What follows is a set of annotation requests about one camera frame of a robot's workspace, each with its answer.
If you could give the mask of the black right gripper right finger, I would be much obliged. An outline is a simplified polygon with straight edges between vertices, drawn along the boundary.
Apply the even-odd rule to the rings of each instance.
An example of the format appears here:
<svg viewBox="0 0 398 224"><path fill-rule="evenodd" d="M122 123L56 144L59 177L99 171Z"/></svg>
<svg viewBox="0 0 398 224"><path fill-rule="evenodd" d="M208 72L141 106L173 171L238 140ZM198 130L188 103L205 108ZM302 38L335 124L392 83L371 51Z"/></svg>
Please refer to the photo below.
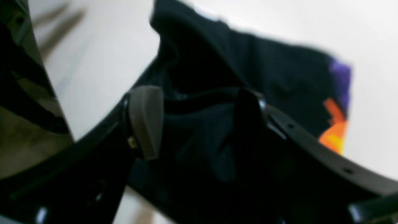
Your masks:
<svg viewBox="0 0 398 224"><path fill-rule="evenodd" d="M240 89L234 115L241 170L275 197L286 223L397 223L396 180L323 146L259 92Z"/></svg>

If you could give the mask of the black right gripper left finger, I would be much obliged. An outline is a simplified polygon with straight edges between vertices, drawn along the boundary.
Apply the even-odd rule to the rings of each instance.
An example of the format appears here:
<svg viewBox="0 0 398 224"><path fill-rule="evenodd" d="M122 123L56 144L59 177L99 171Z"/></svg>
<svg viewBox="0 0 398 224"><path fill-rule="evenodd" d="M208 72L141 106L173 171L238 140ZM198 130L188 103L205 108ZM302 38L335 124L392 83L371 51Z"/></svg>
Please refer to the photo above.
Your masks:
<svg viewBox="0 0 398 224"><path fill-rule="evenodd" d="M1 223L111 224L135 160L159 157L163 118L161 87L132 88L78 142L1 180Z"/></svg>

